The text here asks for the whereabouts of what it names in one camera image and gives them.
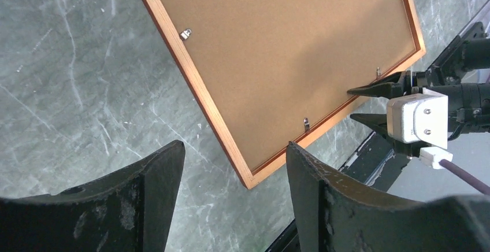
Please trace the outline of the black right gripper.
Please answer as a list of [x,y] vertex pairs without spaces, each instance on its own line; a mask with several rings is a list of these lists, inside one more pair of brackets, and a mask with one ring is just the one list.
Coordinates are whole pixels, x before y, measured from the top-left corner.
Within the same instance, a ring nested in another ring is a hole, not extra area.
[[[447,95],[449,142],[460,134],[489,132],[489,84],[461,82],[468,72],[488,68],[489,37],[485,36],[483,24],[476,22],[457,35],[427,70],[396,72],[371,84],[349,89],[347,94],[392,99],[422,93],[422,89],[427,88]],[[418,157],[428,148],[440,148],[423,141],[403,143],[390,137],[386,114],[353,113],[350,119],[387,136],[387,141],[399,154]]]

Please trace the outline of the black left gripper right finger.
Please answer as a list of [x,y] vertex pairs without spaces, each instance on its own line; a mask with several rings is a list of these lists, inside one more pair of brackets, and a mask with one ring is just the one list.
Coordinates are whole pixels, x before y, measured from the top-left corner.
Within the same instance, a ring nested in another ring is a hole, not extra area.
[[371,188],[290,142],[286,164],[302,251],[488,251],[489,196],[418,202]]

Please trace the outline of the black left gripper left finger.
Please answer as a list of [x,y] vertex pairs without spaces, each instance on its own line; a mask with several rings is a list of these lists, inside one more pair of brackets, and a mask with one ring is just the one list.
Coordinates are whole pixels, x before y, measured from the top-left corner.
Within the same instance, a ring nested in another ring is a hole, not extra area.
[[1,199],[2,251],[164,251],[185,146],[147,157],[57,195]]

